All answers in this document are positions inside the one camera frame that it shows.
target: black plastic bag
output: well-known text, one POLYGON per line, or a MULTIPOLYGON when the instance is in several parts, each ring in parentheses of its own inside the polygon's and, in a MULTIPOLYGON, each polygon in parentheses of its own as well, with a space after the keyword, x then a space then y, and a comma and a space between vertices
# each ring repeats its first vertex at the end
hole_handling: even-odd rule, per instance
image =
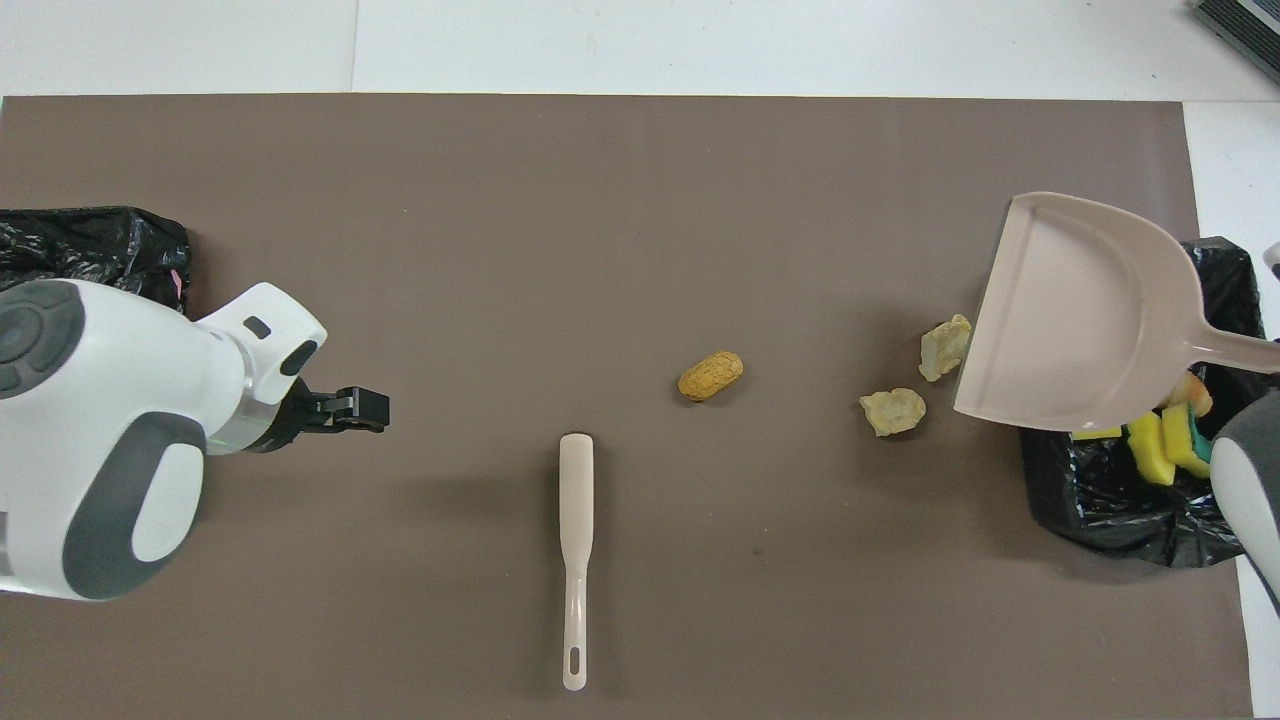
POLYGON ((82 279, 182 313, 189 265, 186 228, 137 208, 0 210, 0 292, 35 279, 82 279))
MULTIPOLYGON (((1263 337, 1249 254, 1221 237, 1184 242, 1183 249, 1199 274, 1210 324, 1263 337)), ((1213 397, 1213 409, 1197 421, 1206 438, 1280 388, 1277 375, 1207 364, 1192 372, 1213 397)), ((1172 487, 1149 484, 1123 438, 1071 442, 1069 433, 1020 433, 1027 497, 1046 529, 1102 555, 1170 568, 1203 568, 1243 552, 1208 480, 1179 469, 1172 487)))

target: dustpan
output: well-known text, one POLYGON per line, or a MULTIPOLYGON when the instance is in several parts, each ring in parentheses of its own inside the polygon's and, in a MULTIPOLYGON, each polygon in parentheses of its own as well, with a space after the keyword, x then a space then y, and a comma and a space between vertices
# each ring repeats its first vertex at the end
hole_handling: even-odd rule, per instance
POLYGON ((1280 372, 1280 346, 1204 320, 1196 268, 1169 233, 1110 205, 1014 197, 955 409, 1046 430, 1120 425, 1188 365, 1280 372))

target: dustpan handle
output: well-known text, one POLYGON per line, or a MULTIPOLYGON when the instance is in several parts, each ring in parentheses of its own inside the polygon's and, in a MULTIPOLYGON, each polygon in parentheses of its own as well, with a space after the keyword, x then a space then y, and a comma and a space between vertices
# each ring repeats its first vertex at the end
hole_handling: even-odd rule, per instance
POLYGON ((1280 373, 1280 345, 1274 342, 1206 327, 1190 347, 1193 360, 1256 373, 1280 373))

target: white surface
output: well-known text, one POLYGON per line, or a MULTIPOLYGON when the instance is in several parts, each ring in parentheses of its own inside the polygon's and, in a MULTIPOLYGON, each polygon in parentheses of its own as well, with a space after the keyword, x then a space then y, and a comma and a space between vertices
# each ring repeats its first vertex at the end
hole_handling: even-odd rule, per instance
POLYGON ((356 0, 3 0, 0 95, 342 92, 356 0))
MULTIPOLYGON (((1253 256, 1268 337, 1280 333, 1280 282, 1261 261, 1280 237, 1280 102, 1188 102, 1187 145, 1202 236, 1220 234, 1253 256)), ((1253 712, 1280 716, 1280 619, 1240 559, 1253 712)))
POLYGON ((362 0, 352 88, 1275 100, 1183 0, 362 0))
POLYGON ((133 524, 129 546, 134 557, 155 562, 182 544, 196 519, 204 477, 205 455, 198 447, 170 445, 164 451, 133 524))

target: yellow sponge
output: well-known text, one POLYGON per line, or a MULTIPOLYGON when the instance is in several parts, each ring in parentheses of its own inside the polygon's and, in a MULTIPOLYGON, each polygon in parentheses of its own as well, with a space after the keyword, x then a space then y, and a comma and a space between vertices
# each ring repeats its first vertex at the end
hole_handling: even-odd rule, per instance
POLYGON ((1114 437, 1121 437, 1124 433, 1120 428, 1102 428, 1101 430, 1075 430, 1071 433, 1071 439, 1074 442, 1080 442, 1085 439, 1108 439, 1114 437))
POLYGON ((1208 462, 1196 454, 1196 433, 1188 404, 1165 407, 1160 413, 1160 427, 1165 436, 1165 455, 1179 468, 1199 479, 1208 478, 1208 462))
POLYGON ((1158 415, 1147 413, 1125 427, 1129 428, 1129 450, 1138 464, 1138 474, 1148 483, 1171 486, 1178 469, 1165 454, 1161 425, 1158 415))

